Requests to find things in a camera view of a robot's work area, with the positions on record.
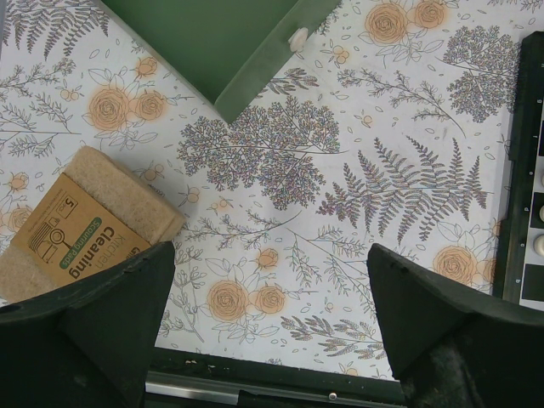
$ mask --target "white patterned surface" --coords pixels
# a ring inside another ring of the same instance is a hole
[[[89,4],[8,1],[2,248],[91,145],[188,219],[159,347],[391,378],[372,242],[490,290],[542,0],[344,0],[230,128]]]

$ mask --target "floral patterned paper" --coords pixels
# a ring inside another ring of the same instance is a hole
[[[0,247],[91,145],[187,217],[158,347],[392,379],[368,250],[490,291],[542,3],[343,0],[228,126],[93,2],[8,0]]]

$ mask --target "fern illustration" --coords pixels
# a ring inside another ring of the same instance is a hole
[[[64,38],[64,54],[69,56],[77,41],[95,28],[108,36],[110,18],[92,0],[8,0],[3,42],[14,36],[20,49],[26,35],[26,49],[32,52],[37,41],[46,37],[45,59]]]
[[[398,153],[384,147],[379,138],[374,147],[383,164],[383,170],[359,151],[359,162],[365,181],[357,178],[344,164],[347,189],[333,183],[334,194],[326,193],[320,214],[336,214],[340,221],[348,219],[356,227],[363,209],[366,230],[374,218],[380,236],[399,218],[399,244],[410,228],[419,223],[419,237],[426,241],[437,223],[460,211],[468,221],[468,210],[473,201],[486,208],[489,192],[482,190],[479,181],[479,157],[465,173],[459,144],[453,139],[453,157],[449,167],[439,156],[411,137],[407,137],[419,154],[421,170],[407,164]]]

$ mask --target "black frame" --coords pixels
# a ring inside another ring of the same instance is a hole
[[[513,162],[507,218],[501,222],[493,296],[519,303],[531,215],[536,157],[544,156],[541,114],[544,104],[544,32],[522,41],[511,146]]]
[[[244,385],[251,385],[312,394],[322,400],[326,400],[330,393],[335,393],[339,399],[358,400],[361,404],[405,404],[400,383],[395,381],[352,377],[166,348],[155,347],[150,371],[169,376],[237,383],[242,388]]]

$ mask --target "orange rose illustration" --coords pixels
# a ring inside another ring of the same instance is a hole
[[[89,114],[99,130],[117,130],[127,121],[128,98],[118,89],[100,91],[91,101]]]
[[[486,259],[478,264],[478,272],[482,274],[485,281],[492,283],[495,278],[496,259]]]
[[[422,0],[407,16],[416,26],[434,28],[444,21],[445,4],[442,0]]]
[[[145,93],[137,99],[130,101],[129,108],[137,117],[152,121],[162,115],[164,98],[157,91]]]
[[[156,67],[156,59],[154,59],[153,57],[147,57],[139,62],[136,71],[138,72],[138,75],[142,77],[149,77],[156,72]]]
[[[17,174],[11,173],[11,180],[8,182],[8,186],[12,191],[22,191],[28,185],[28,175],[20,172]]]
[[[398,4],[380,4],[366,16],[365,28],[372,41],[382,44],[398,43],[406,34],[408,19]]]
[[[259,268],[266,269],[276,266],[278,263],[278,252],[274,249],[265,249],[258,256],[257,263]]]
[[[448,246],[434,257],[433,268],[438,274],[470,285],[477,272],[478,261],[473,253],[459,246]]]
[[[247,290],[236,282],[221,280],[207,294],[207,304],[216,319],[236,321],[246,313]]]
[[[19,232],[20,227],[23,226],[25,221],[30,217],[32,209],[28,206],[23,208],[17,207],[12,212],[4,214],[2,216],[2,222],[8,226],[11,232]]]
[[[344,64],[349,58],[349,52],[339,45],[332,49],[332,53],[335,55],[338,64]]]
[[[286,295],[275,286],[266,286],[258,292],[252,292],[249,300],[257,310],[271,315],[283,309]]]

